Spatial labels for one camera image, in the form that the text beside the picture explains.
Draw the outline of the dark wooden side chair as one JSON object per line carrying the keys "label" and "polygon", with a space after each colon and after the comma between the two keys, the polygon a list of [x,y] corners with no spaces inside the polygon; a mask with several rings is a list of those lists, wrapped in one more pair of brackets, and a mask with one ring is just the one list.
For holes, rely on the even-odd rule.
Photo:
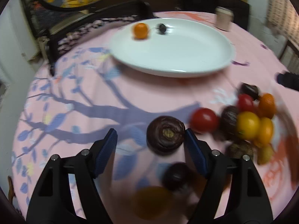
{"label": "dark wooden side chair", "polygon": [[289,72],[298,75],[298,46],[292,40],[287,40],[279,60]]}

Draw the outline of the white oval plate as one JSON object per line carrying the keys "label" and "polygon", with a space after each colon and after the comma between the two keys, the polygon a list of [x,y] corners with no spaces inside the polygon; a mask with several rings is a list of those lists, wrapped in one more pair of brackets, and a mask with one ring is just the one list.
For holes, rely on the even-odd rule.
{"label": "white oval plate", "polygon": [[[236,49],[219,30],[203,23],[177,18],[144,21],[146,39],[135,39],[134,24],[117,31],[109,43],[111,55],[135,70],[151,75],[190,78],[211,74],[231,65]],[[156,27],[163,23],[166,34]]]}

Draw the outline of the small red cherry tomato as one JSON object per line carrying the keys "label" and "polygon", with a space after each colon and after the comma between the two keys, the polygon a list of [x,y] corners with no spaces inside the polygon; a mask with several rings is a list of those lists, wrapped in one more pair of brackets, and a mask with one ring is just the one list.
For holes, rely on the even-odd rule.
{"label": "small red cherry tomato", "polygon": [[197,133],[212,133],[218,129],[219,118],[213,110],[199,108],[191,115],[189,126]]}

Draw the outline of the oval orange kumquat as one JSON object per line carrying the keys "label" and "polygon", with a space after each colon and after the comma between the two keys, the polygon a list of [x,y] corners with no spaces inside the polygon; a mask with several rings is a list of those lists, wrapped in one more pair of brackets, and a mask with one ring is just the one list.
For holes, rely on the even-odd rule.
{"label": "oval orange kumquat", "polygon": [[271,143],[274,134],[274,125],[271,119],[263,117],[260,120],[260,128],[255,139],[255,145],[259,148]]}

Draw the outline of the large orange mandarin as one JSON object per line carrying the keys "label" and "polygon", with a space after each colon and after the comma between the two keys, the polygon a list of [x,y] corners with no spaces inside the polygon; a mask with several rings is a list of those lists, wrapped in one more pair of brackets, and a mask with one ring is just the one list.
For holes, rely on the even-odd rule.
{"label": "large orange mandarin", "polygon": [[265,93],[259,98],[258,104],[259,117],[272,119],[276,114],[275,98],[272,94]]}

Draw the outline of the large dark water chestnut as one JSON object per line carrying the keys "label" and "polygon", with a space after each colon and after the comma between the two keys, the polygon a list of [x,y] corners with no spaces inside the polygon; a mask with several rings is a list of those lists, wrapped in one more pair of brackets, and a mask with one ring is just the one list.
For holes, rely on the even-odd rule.
{"label": "large dark water chestnut", "polygon": [[254,160],[254,150],[248,143],[232,143],[225,151],[225,155],[230,158],[242,158],[243,155],[248,155],[251,160]]}

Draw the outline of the dark purple cherry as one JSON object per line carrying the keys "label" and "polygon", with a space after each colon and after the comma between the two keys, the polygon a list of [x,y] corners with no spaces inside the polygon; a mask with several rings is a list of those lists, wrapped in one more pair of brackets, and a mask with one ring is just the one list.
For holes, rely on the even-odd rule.
{"label": "dark purple cherry", "polygon": [[163,23],[158,24],[156,29],[159,34],[166,34],[166,32],[167,32],[167,26]]}

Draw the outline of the pink deer print tablecloth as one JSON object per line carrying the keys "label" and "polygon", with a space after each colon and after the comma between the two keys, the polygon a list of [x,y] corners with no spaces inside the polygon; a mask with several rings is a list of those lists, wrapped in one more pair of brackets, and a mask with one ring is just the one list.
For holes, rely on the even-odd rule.
{"label": "pink deer print tablecloth", "polygon": [[276,83],[285,67],[262,41],[232,25],[226,37],[236,48],[227,69],[200,78],[166,78],[148,75],[115,61],[108,51],[120,23],[110,23],[86,37],[56,64],[56,75],[47,66],[36,73],[14,137],[13,185],[23,215],[34,187],[53,154],[76,155],[118,133],[115,156],[96,185],[114,223],[143,223],[131,209],[131,196],[147,186],[158,186],[163,171],[184,161],[184,149],[158,157],[147,147],[147,125],[160,115],[187,123],[198,107],[220,112],[235,103],[242,82],[254,84],[274,96],[281,111],[274,118],[274,155],[258,166],[277,216],[298,187],[298,92]]}

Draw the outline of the black carved wooden chair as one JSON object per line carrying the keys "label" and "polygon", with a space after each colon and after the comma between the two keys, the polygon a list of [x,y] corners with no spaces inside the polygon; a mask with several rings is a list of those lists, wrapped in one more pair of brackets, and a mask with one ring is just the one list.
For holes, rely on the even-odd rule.
{"label": "black carved wooden chair", "polygon": [[47,35],[45,45],[49,73],[55,75],[56,62],[69,52],[80,39],[90,32],[113,22],[136,22],[156,18],[150,5],[144,1],[127,1],[90,13],[64,27],[54,34]]}

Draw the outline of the dark purple plum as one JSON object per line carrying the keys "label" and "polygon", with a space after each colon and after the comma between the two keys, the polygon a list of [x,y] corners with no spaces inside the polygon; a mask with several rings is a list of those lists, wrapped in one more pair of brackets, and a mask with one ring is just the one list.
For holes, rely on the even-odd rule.
{"label": "dark purple plum", "polygon": [[162,177],[162,186],[169,192],[186,192],[195,180],[195,173],[183,162],[167,168]]}

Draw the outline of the yellow round tomato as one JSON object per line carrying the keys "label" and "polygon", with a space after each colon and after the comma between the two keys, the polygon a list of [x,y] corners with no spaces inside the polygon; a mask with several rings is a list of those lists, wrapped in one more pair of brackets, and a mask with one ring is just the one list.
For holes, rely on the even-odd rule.
{"label": "yellow round tomato", "polygon": [[253,140],[258,134],[259,127],[259,117],[253,112],[244,111],[238,114],[236,131],[242,140]]}

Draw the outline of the tan longan front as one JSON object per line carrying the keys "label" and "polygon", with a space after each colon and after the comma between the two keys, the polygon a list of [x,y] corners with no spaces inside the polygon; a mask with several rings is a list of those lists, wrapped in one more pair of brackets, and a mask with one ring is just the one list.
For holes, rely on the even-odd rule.
{"label": "tan longan front", "polygon": [[272,145],[269,144],[261,148],[258,148],[257,154],[258,154],[258,159],[257,159],[258,165],[267,164],[271,160],[274,154]]}

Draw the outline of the small orange mandarin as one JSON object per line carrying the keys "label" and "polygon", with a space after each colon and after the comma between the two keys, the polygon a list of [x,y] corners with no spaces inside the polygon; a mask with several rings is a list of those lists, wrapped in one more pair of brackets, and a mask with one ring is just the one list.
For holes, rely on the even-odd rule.
{"label": "small orange mandarin", "polygon": [[132,31],[136,39],[146,39],[149,34],[149,27],[145,23],[136,23]]}

